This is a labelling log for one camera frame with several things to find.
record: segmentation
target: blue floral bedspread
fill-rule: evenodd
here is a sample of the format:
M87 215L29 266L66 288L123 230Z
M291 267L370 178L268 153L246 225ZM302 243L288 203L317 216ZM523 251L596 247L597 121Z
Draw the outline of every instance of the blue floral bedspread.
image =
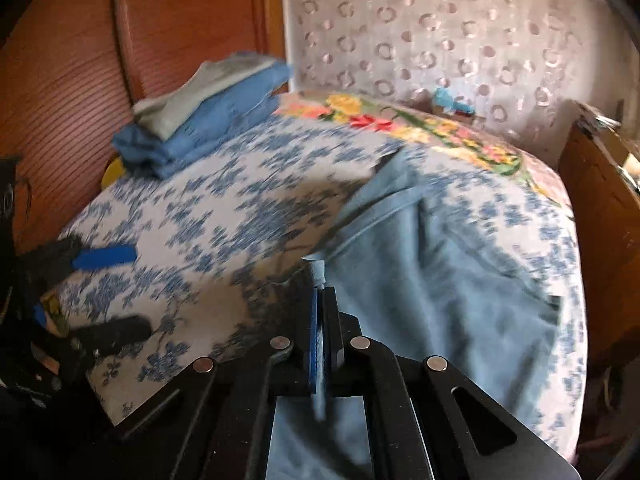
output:
M278 308L264 283L310 252L380 156L402 142L349 125L271 116L169 181L122 178L87 206L68 232L94 246L135 243L139 257L63 283L70 324L137 313L155 331L89 373L111 420L120 422L195 358L229 359L268 333ZM409 150L452 221L478 230L564 298L531 429L571 457L587 345L573 221L498 174L424 144Z

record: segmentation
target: folded gray cloth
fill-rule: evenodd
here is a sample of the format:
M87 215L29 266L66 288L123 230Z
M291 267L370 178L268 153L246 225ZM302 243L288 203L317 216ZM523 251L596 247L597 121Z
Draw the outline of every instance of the folded gray cloth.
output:
M305 260L315 283L335 287L338 309L398 355L441 355L524 424L547 377L559 298L490 239L451 222L429 181L403 152L385 161L338 213ZM359 399L279 399L271 479L370 477Z
M205 61L184 85L173 92L142 99L133 105L134 120L149 133L169 139L205 99L272 66L273 57L238 52L222 61Z

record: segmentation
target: bedspread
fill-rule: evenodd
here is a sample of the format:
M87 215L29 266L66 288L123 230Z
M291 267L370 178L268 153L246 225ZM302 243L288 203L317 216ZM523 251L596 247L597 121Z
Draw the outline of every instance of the bedspread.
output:
M138 248L132 266L77 272L59 288L72 326L133 313L153 325L149 341L88 375L110 419L117 424L195 358L227 360L270 333L278 305L263 285L310 252L380 156L402 144L452 221L563 298L531 429L571 457L586 330L575 226L559 177L455 122L342 94L284 96L265 123L171 180L121 178L65 231L95 246Z

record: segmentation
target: blue object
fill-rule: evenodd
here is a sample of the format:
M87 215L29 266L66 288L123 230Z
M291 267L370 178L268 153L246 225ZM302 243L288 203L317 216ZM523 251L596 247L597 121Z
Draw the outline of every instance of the blue object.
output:
M444 356L531 424L558 335L559 298L491 241L452 222L431 192L399 152L305 260L324 261L338 308L358 317L363 335L414 360ZM327 416L318 420L308 399L278 400L268 479L366 477L362 401L326 402Z
M131 123L114 134L113 147L134 175L169 178L269 117L279 102L271 93L289 77L289 66L276 62L204 100L168 140Z
M318 289L314 287L311 293L311 330L309 331L308 363L308 380L313 393L316 392L316 374L318 373L318 293Z
M435 105L442 106L445 110L455 110L463 114L474 115L476 109L463 102L455 101L451 94L444 88L438 88L433 94L431 102Z
M47 316L44 313L44 307L41 303L33 305L33 319L36 320L36 323L41 327L47 327Z
M98 270L135 262L137 257L133 245L112 245L80 251L71 266L77 270Z

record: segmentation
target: wooden furniture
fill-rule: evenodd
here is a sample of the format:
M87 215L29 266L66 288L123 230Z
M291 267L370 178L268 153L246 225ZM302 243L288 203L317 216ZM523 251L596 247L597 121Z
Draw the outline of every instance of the wooden furniture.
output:
M601 139L574 125L559 171L574 207L592 365L640 351L640 197Z
M0 154L21 153L33 187L18 250L55 238L99 193L134 101L206 59L284 57L282 20L282 0L33 0L0 51ZM19 193L18 224L24 207Z

